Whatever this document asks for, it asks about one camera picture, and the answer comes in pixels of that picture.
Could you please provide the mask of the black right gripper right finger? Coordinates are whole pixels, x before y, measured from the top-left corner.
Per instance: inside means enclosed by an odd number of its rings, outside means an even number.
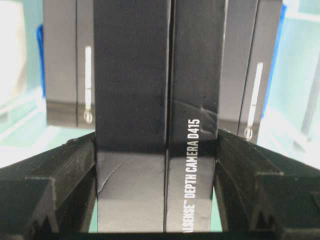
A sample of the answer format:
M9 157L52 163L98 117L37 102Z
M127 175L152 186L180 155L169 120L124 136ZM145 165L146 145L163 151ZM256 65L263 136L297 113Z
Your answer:
M317 240L320 171L226 130L216 143L222 230L248 239Z

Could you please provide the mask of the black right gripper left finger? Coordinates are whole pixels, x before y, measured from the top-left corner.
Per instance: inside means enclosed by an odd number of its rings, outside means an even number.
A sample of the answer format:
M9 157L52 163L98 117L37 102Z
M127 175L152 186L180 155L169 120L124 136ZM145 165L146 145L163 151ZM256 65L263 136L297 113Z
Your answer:
M0 237L47 240L89 231L96 202L95 133L0 170Z

